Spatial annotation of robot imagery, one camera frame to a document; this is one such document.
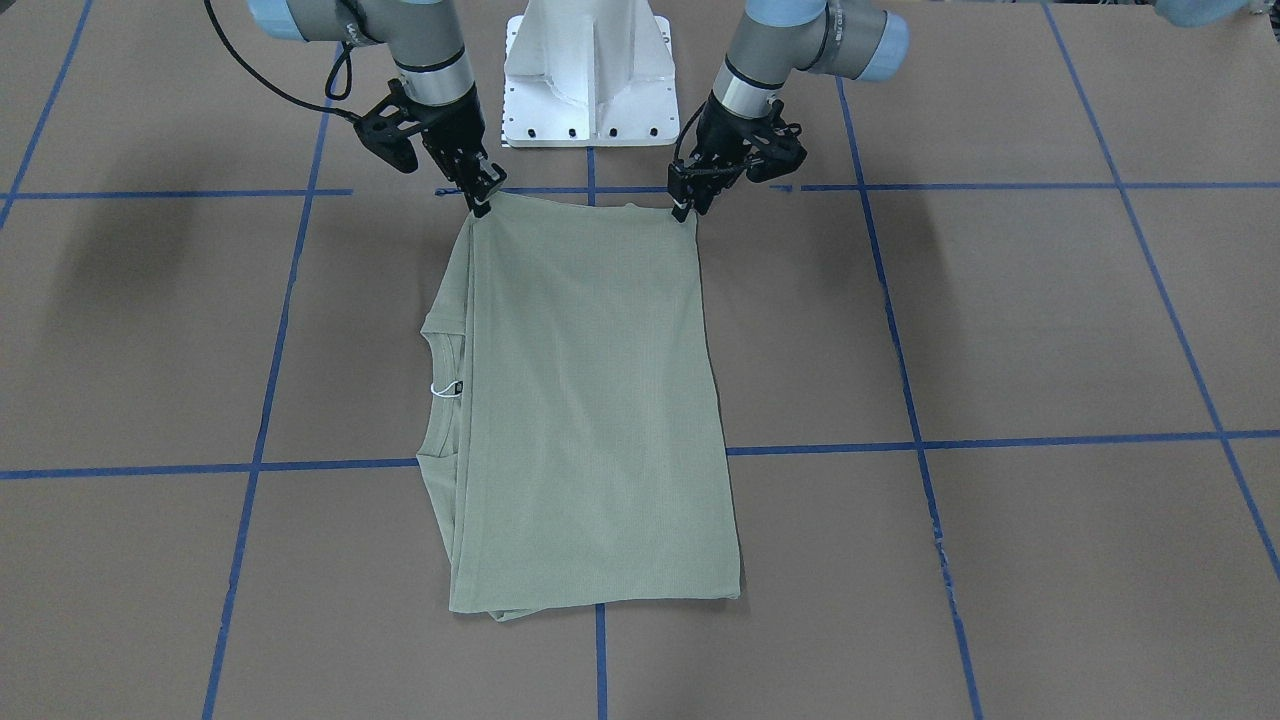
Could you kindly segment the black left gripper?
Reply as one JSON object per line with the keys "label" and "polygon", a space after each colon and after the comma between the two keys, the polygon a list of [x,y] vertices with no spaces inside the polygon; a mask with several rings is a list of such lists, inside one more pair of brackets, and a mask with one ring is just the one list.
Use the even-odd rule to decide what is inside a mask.
{"label": "black left gripper", "polygon": [[803,127],[782,118],[785,102],[765,100],[765,114],[742,118],[709,96],[685,122],[667,170],[672,217],[685,223],[705,215],[716,197],[741,176],[764,183],[794,173],[806,159]]}

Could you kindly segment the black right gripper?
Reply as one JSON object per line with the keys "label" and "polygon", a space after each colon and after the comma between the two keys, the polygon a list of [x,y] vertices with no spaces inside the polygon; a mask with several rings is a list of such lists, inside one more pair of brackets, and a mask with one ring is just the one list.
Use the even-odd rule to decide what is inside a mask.
{"label": "black right gripper", "polygon": [[390,79],[388,88],[389,94],[374,109],[353,122],[360,142],[408,174],[419,169],[412,140],[421,138],[442,174],[462,190],[471,214],[484,218],[508,176],[484,147],[485,122],[476,88],[472,86],[440,106],[411,99],[399,79]]}

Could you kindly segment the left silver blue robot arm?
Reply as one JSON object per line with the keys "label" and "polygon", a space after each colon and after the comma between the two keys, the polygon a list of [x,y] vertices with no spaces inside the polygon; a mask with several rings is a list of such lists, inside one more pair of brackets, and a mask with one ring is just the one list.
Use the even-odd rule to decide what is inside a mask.
{"label": "left silver blue robot arm", "polygon": [[764,183],[806,159],[780,96],[792,72],[883,82],[910,47],[906,20],[869,1],[749,1],[707,100],[680,131],[695,143],[667,172],[672,215],[704,215],[740,177]]}

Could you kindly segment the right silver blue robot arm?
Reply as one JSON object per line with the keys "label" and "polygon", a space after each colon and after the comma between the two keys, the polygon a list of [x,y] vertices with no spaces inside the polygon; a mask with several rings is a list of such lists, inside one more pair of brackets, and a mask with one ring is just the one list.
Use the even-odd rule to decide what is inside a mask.
{"label": "right silver blue robot arm", "polygon": [[401,173],[413,173],[420,138],[442,174],[485,217],[506,172],[484,147],[485,120],[460,18],[451,1],[250,1],[274,38],[334,41],[344,53],[384,45],[398,76],[370,111],[343,111],[361,145]]}

